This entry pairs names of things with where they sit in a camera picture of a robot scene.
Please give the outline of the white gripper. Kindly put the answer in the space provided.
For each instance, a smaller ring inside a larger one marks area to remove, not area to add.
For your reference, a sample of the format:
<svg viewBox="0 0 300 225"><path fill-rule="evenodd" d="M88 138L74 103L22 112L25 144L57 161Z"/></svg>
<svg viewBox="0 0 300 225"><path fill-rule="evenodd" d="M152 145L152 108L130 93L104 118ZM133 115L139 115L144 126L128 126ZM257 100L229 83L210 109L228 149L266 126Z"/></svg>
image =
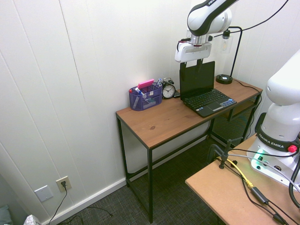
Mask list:
<svg viewBox="0 0 300 225"><path fill-rule="evenodd" d="M188 61L197 60L197 71L201 70L203 58L209 57L211 43L204 43L200 47L195 47L188 42L179 42L178 50L175 51L175 60L183 63L183 68L187 67Z"/></svg>

